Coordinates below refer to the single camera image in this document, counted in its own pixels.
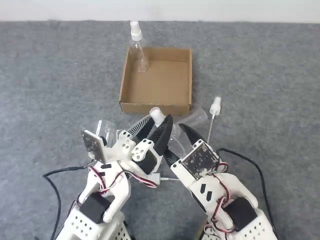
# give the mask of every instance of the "transparent plastic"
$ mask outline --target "transparent plastic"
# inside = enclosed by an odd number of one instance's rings
[[[130,40],[130,56],[134,60],[134,69],[139,73],[144,73],[149,69],[149,60],[145,47],[146,41],[143,38],[140,41]]]
[[[111,148],[116,142],[116,125],[112,121],[99,120],[95,134],[103,136],[106,140],[106,146]]]
[[[165,116],[158,107],[154,107],[150,110],[150,116],[157,125],[160,125],[165,119]],[[208,115],[203,108],[195,105],[189,113],[173,119],[168,147],[179,158],[183,158],[192,150],[192,146],[188,138],[183,134],[183,130],[179,124],[186,124],[201,134],[203,129],[208,127]]]

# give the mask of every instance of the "white bottle cap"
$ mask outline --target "white bottle cap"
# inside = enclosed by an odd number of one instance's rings
[[[131,38],[133,41],[140,41],[142,39],[142,32],[138,21],[130,21]]]
[[[162,111],[160,110],[160,108],[153,107],[151,108],[150,112],[149,112],[150,116],[152,117],[153,121],[154,121],[154,125],[158,128],[162,122],[165,120],[166,116],[162,113]]]

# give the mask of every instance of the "cardboard box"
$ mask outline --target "cardboard box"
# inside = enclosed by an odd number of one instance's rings
[[[137,72],[126,54],[119,103],[125,113],[148,114],[159,107],[164,114],[188,113],[192,100],[192,50],[149,47],[149,70]]]

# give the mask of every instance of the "wire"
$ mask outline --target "wire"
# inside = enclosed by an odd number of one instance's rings
[[[209,144],[209,141],[210,141],[210,136],[211,136],[211,131],[212,131],[212,125],[214,123],[214,119],[215,119],[215,115],[212,116],[212,119],[211,119],[211,123],[210,123],[210,128],[209,128],[209,133],[208,133],[208,139],[206,141],[207,144]]]
[[[135,173],[133,173],[132,171],[129,171],[129,170],[122,170],[120,171],[114,178],[113,182],[110,184],[110,186],[108,187],[105,187],[105,188],[102,188],[100,189],[100,193],[104,194],[106,192],[108,192],[115,184],[116,184],[116,181],[117,181],[117,178],[123,174],[123,173],[127,173],[127,174],[130,174],[132,175],[132,177],[134,177],[135,179],[137,179],[139,182],[142,182],[144,183],[147,187],[149,188],[153,188],[153,189],[156,189],[157,188],[157,185],[153,182],[153,181],[150,181],[148,179],[145,179],[143,177],[140,177],[138,175],[136,175]]]
[[[227,203],[230,201],[231,199],[231,192],[228,189],[228,187],[217,177],[217,175],[213,174],[213,176],[218,179],[220,185],[224,188],[225,192],[226,192],[226,201],[224,203]]]
[[[204,234],[214,236],[214,237],[218,238],[219,240],[221,240],[221,238],[216,234],[214,228],[210,224],[204,225],[203,231],[204,231]]]
[[[180,181],[178,178],[171,178],[171,177],[160,177],[161,181]]]
[[[47,172],[46,174],[42,175],[42,177],[45,180],[47,180],[49,182],[49,184],[52,186],[52,188],[53,188],[53,190],[55,192],[56,198],[58,200],[58,211],[57,211],[57,214],[56,214],[56,219],[55,219],[55,223],[54,223],[54,227],[53,227],[53,231],[52,231],[50,240],[54,240],[55,239],[55,235],[56,235],[56,232],[57,232],[57,228],[58,228],[58,224],[59,224],[59,220],[60,220],[60,215],[61,215],[61,198],[60,198],[60,194],[59,194],[59,191],[57,189],[57,186],[49,178],[49,176],[53,175],[53,174],[57,174],[57,173],[67,172],[67,171],[76,171],[76,170],[86,169],[88,167],[88,165],[65,167],[65,168],[61,168],[61,169],[57,169],[57,170],[53,170],[53,171]]]
[[[100,174],[98,173],[98,171],[96,169],[94,169],[92,166],[88,167],[89,171],[94,172],[94,175],[98,177],[98,179],[100,180],[100,189],[102,186],[102,189],[106,188],[106,183],[104,181],[104,179],[100,176]]]
[[[229,149],[226,149],[226,148],[219,148],[217,151],[216,151],[216,154],[219,156],[220,158],[220,154],[219,152],[226,152],[226,153],[229,153],[229,154],[232,154],[232,155],[235,155],[243,160],[246,160],[248,161],[249,163],[253,164],[255,166],[255,168],[258,170],[259,172],[259,175],[260,175],[260,178],[261,178],[261,185],[262,185],[262,192],[263,192],[263,197],[264,197],[264,201],[265,201],[265,205],[266,205],[266,210],[268,212],[268,215],[269,215],[269,218],[270,218],[270,222],[271,222],[271,226],[273,228],[273,232],[274,234],[277,236],[277,232],[276,232],[276,227],[275,227],[275,223],[274,223],[274,218],[272,216],[272,212],[271,212],[271,208],[270,208],[270,205],[269,205],[269,201],[268,201],[268,197],[267,197],[267,190],[266,190],[266,183],[265,183],[265,178],[264,178],[264,175],[259,167],[258,164],[256,164],[253,160],[251,160],[250,158],[246,157],[246,156],[243,156],[241,155],[240,153],[237,153],[235,151],[232,151],[232,150],[229,150]]]

